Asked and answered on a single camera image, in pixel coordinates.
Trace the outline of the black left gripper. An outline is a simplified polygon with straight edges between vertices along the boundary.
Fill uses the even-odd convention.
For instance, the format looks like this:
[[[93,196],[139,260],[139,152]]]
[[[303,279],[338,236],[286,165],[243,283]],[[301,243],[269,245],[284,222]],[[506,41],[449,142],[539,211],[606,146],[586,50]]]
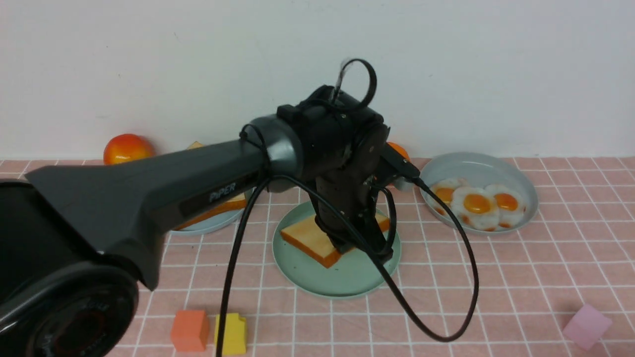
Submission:
[[[365,238],[378,259],[391,259],[390,218],[376,212],[377,190],[371,187],[389,129],[382,115],[362,100],[321,86],[296,105],[281,105],[277,119],[290,129],[292,148],[277,162],[277,174],[294,177],[326,199],[313,198],[316,222],[340,254],[355,249],[345,217]]]

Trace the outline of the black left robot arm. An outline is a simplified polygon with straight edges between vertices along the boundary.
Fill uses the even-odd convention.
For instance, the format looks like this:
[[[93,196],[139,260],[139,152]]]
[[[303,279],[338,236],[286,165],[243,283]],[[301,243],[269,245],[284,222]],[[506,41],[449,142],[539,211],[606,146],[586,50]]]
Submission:
[[[358,225],[389,132],[331,86],[252,120],[240,138],[145,160],[44,166],[1,181],[1,355],[104,357],[125,334],[138,283],[157,288],[165,235],[231,197],[300,182]]]

